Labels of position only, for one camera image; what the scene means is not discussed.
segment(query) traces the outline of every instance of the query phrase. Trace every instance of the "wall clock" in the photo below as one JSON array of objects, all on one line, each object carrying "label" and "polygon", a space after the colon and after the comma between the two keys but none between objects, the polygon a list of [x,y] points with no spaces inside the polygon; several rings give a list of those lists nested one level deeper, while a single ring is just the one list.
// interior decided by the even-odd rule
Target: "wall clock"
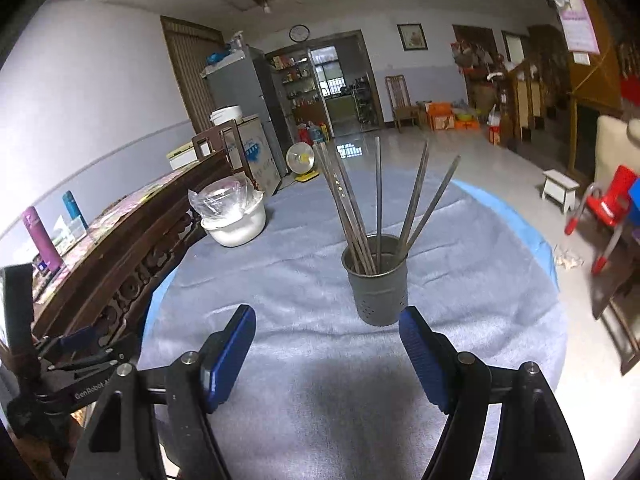
[{"label": "wall clock", "polygon": [[309,28],[305,25],[294,25],[289,31],[291,41],[295,41],[296,43],[302,43],[303,41],[308,40],[309,35]]}]

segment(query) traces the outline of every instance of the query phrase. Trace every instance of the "gray refrigerator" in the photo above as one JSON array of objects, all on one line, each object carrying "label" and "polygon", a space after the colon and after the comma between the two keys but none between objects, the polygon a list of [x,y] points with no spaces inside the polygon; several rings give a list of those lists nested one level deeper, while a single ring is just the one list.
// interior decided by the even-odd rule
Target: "gray refrigerator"
[{"label": "gray refrigerator", "polygon": [[239,105],[244,117],[258,114],[280,176],[287,174],[285,154],[296,142],[297,126],[276,69],[264,53],[246,46],[212,67],[205,79],[218,108]]}]

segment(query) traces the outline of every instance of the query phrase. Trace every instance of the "gray tablecloth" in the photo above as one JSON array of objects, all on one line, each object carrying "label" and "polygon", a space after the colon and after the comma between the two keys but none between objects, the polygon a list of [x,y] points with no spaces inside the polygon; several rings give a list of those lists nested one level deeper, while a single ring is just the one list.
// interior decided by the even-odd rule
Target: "gray tablecloth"
[{"label": "gray tablecloth", "polygon": [[[385,232],[399,234],[413,179],[385,172]],[[374,176],[352,181],[371,229]],[[439,181],[428,175],[418,213]],[[331,195],[316,178],[272,197],[268,224],[250,243],[195,244],[162,300],[139,368],[198,349],[240,303],[256,311],[238,381],[210,416],[233,478],[415,480],[428,464],[445,416],[424,395],[398,326],[357,316],[339,261],[344,247]],[[502,367],[536,361],[558,384],[566,320],[556,288],[502,219],[460,188],[449,186],[414,245],[408,281],[410,304],[457,350]],[[498,415],[490,407],[475,478],[488,473]]]}]

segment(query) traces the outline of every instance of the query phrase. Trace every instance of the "wooden sideboard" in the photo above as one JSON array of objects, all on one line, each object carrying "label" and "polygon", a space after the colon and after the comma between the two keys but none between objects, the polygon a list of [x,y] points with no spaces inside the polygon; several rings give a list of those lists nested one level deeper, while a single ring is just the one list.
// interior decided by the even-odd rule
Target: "wooden sideboard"
[{"label": "wooden sideboard", "polygon": [[137,332],[151,295],[205,232],[187,191],[232,174],[220,152],[111,205],[64,257],[65,267],[34,304],[33,335],[96,329],[91,351]]}]

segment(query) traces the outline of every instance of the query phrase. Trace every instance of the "white stool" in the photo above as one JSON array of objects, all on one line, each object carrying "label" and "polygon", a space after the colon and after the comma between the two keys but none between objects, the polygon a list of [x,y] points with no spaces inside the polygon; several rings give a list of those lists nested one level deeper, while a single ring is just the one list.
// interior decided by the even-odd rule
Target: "white stool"
[{"label": "white stool", "polygon": [[547,195],[558,200],[562,204],[562,214],[566,214],[569,209],[574,209],[575,190],[580,187],[580,184],[556,170],[548,170],[542,174],[546,177],[542,200]]}]

